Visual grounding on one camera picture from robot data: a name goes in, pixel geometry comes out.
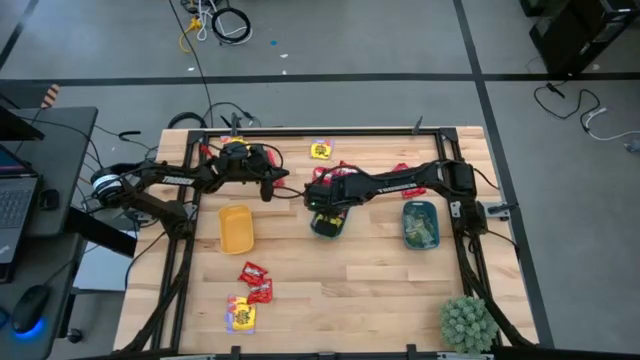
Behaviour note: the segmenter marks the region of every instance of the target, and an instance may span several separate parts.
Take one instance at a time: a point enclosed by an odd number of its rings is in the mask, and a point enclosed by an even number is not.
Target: wooden table
[[[483,129],[459,127],[457,131],[462,156],[496,183]],[[187,130],[165,130],[157,160],[180,165],[186,138]],[[328,162],[309,157],[313,139],[250,141],[280,149],[284,167],[291,171],[286,186],[300,190],[310,181],[314,167],[337,165],[340,160],[375,174],[390,171],[399,162],[417,166],[437,159],[435,139],[427,136],[335,136],[335,153]],[[479,176],[476,181],[480,201],[500,201],[498,191]],[[151,193],[169,200],[176,198],[177,189],[156,185]],[[301,198],[264,203],[254,184],[226,184],[217,193],[204,195],[180,353],[226,354],[232,345],[242,346],[243,353],[399,352],[406,350],[406,344],[416,344],[418,351],[446,350],[438,309],[447,299],[463,293],[451,222],[444,198],[429,191],[417,199],[428,200],[438,209],[441,240],[437,249],[411,251],[404,246],[401,213],[405,201],[399,193],[378,196],[352,208],[336,240],[319,239],[310,231],[312,214]],[[247,254],[220,252],[217,211],[230,204],[245,204],[252,211],[256,241]],[[506,222],[490,219],[489,228],[510,236]],[[159,225],[144,229],[136,253],[161,232]],[[482,245],[496,302],[526,338],[537,341],[513,246],[490,234],[482,236]],[[179,247],[176,271],[181,250]],[[164,238],[133,267],[114,348],[126,345],[155,307],[166,251]],[[269,270],[274,300],[258,305],[254,335],[228,335],[226,297],[248,294],[246,284],[236,280],[247,260]],[[164,346],[169,343],[172,311],[169,309],[166,317]]]

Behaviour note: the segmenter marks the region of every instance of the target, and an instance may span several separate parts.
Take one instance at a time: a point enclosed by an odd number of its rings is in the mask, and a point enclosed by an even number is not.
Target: white cable
[[[196,38],[198,39],[198,41],[205,41],[207,39],[207,16],[210,19],[213,19],[213,15],[211,14],[211,9],[213,9],[213,12],[217,12],[218,8],[216,7],[214,0],[209,0],[209,4],[210,7],[208,9],[203,10],[202,9],[202,0],[198,0],[198,16],[200,17],[200,21],[202,22],[202,29],[200,29],[200,31],[198,31],[198,34],[196,35]],[[220,21],[220,17],[218,17],[218,19],[216,19],[216,23],[218,24],[218,28],[220,28],[220,33],[223,36],[229,36],[229,35],[233,35],[237,32],[240,31],[244,31],[247,29],[246,26],[237,28],[235,30],[233,30],[232,32],[225,32],[224,31],[224,27],[222,26],[222,21]],[[249,29],[249,35],[243,39],[242,41],[238,41],[235,43],[230,43],[224,40],[220,40],[221,42],[224,42],[225,44],[229,44],[229,45],[240,45],[240,44],[244,44],[247,41],[249,41],[249,39],[251,39],[251,37],[253,36],[253,29]]]
[[[591,120],[593,120],[593,118],[595,118],[596,116],[598,116],[600,114],[603,114],[606,111],[607,111],[607,108],[603,107],[603,108],[601,108],[601,109],[599,109],[597,111],[593,111],[593,112],[589,113],[587,121],[585,122],[585,127],[588,129],[587,133],[589,135],[591,135],[592,138],[594,138],[594,139],[596,139],[598,141],[611,141],[611,140],[619,139],[621,137],[625,137],[625,136],[632,135],[632,134],[640,134],[640,130],[633,130],[633,131],[627,131],[627,132],[624,132],[622,134],[614,135],[614,136],[607,137],[607,138],[601,138],[601,137],[593,135],[591,133],[591,129],[589,128],[589,122],[591,122]]]

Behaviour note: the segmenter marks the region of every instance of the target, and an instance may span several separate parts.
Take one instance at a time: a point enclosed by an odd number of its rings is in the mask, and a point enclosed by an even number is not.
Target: red candy wrapper
[[[247,261],[238,280],[246,282],[249,286],[259,286],[263,284],[264,276],[267,273],[266,269]]]
[[[340,161],[340,166],[344,166],[344,165],[349,165],[344,161]],[[312,180],[311,181],[316,181],[317,178],[319,178],[323,172],[325,172],[326,170],[328,170],[329,168],[326,167],[322,167],[322,166],[318,166],[315,169],[313,169],[313,175],[312,175]],[[323,185],[329,185],[329,183],[331,183],[331,178],[334,176],[344,176],[344,175],[348,175],[348,174],[354,174],[357,173],[358,171],[355,169],[348,169],[348,168],[341,168],[341,169],[336,169],[333,170],[332,172],[326,174],[324,176],[324,178],[322,178],[322,184]]]
[[[255,304],[257,302],[270,303],[273,299],[273,284],[271,279],[265,279],[264,282],[258,286],[252,286],[251,292],[247,297],[247,304]]]
[[[391,170],[391,171],[400,171],[400,170],[405,170],[405,169],[408,169],[408,168],[409,168],[409,166],[407,164],[400,163],[400,164],[396,165],[396,167],[394,167],[393,170]],[[426,193],[427,193],[427,190],[425,188],[415,188],[415,189],[411,189],[411,190],[401,191],[403,199],[411,199],[412,197],[419,196],[419,195],[426,194]]]

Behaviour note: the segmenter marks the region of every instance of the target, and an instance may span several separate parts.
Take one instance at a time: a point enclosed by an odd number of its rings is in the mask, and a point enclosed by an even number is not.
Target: yellow cable
[[[189,54],[191,52],[191,50],[185,49],[184,45],[182,45],[182,39],[184,39],[185,35],[188,34],[189,31],[194,31],[201,28],[202,28],[202,22],[198,20],[198,18],[196,17],[191,18],[191,23],[189,24],[189,27],[187,28],[187,30],[185,30],[182,33],[182,35],[180,35],[180,39],[178,40],[178,45],[180,45],[180,50],[182,50],[182,52],[184,52],[185,54]]]

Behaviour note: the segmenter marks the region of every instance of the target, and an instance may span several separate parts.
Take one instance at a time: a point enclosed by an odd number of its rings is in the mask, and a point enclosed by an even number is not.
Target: small red object
[[[205,144],[200,144],[200,151],[209,155],[209,157],[213,157],[213,153],[209,150],[209,147]]]
[[[267,150],[267,156],[271,165],[276,166],[276,157],[273,155],[273,151]],[[273,182],[274,187],[284,186],[284,178],[280,178]]]
[[[409,168],[409,165],[405,164],[405,163],[400,163],[398,165],[396,165],[396,167],[393,168],[393,172],[396,171],[400,171],[400,170],[406,170]],[[415,189],[410,189],[410,190],[403,190],[400,192],[402,194],[402,198],[403,199],[411,199],[412,197],[416,197],[416,196],[420,196],[422,194],[426,194],[427,193],[427,189],[423,188],[423,187],[419,187],[419,188],[415,188]]]
[[[340,166],[345,166],[345,165],[349,165],[344,161],[340,161]],[[322,166],[318,166],[316,168],[313,169],[313,175],[312,175],[312,180],[311,181],[316,181],[317,178],[319,178],[323,172],[329,170],[329,168],[326,167],[322,167]],[[334,176],[344,176],[344,175],[348,175],[348,174],[354,174],[357,173],[358,171],[355,169],[349,169],[349,168],[340,168],[340,169],[335,169],[332,172],[326,174],[324,176],[324,178],[322,178],[322,185],[329,185],[329,183],[331,183],[331,179]]]
[[[251,292],[247,297],[247,304],[255,304],[257,302],[270,303],[273,299],[273,284],[271,279],[264,279],[264,282],[257,286],[251,287]]]
[[[264,282],[264,276],[267,273],[266,269],[247,261],[238,280],[246,282],[249,286],[258,286]]]

